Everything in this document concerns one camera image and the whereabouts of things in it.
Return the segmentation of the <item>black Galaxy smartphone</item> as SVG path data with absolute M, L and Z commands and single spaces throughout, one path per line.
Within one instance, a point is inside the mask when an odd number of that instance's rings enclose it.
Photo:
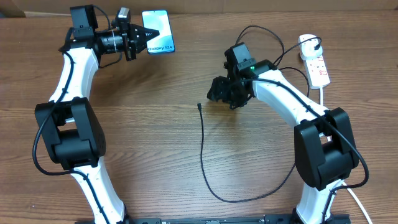
M 169 14 L 165 9 L 142 11 L 142 21 L 145 28 L 159 31 L 157 37 L 147 42 L 147 52 L 149 54 L 167 54 L 175 52 Z

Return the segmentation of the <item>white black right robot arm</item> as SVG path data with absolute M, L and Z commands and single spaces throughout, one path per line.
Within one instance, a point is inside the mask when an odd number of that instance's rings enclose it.
M 348 114 L 309 99 L 272 62 L 257 62 L 244 43 L 235 44 L 224 55 L 228 74 L 213 79 L 208 99 L 235 109 L 253 96 L 294 129 L 295 167 L 304 186 L 290 222 L 350 223 L 348 215 L 330 212 L 336 190 L 359 163 Z

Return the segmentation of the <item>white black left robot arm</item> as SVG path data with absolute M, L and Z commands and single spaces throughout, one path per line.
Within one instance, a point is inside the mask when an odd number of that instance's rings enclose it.
M 93 223 L 133 223 L 106 170 L 106 139 L 89 98 L 102 55 L 134 60 L 159 31 L 131 23 L 125 7 L 108 21 L 107 29 L 99 30 L 97 9 L 92 4 L 70 9 L 73 25 L 59 49 L 64 59 L 59 83 L 49 101 L 35 107 L 39 128 L 32 158 L 41 173 L 70 175 L 77 181 L 93 211 Z

